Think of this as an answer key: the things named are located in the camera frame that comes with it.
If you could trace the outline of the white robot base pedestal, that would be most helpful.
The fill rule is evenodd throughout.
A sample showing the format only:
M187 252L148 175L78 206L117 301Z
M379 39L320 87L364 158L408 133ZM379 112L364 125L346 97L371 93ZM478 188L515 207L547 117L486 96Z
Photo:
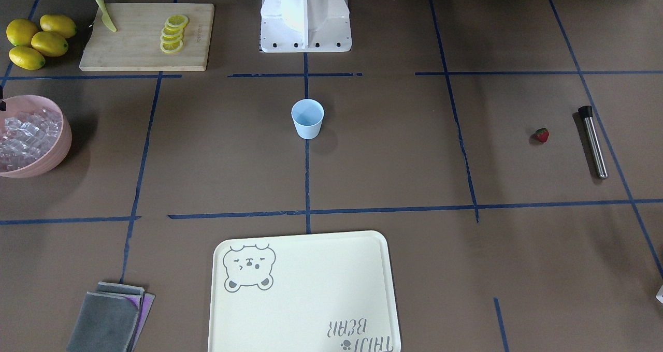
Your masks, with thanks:
M348 0L261 0L265 53L338 53L352 47Z

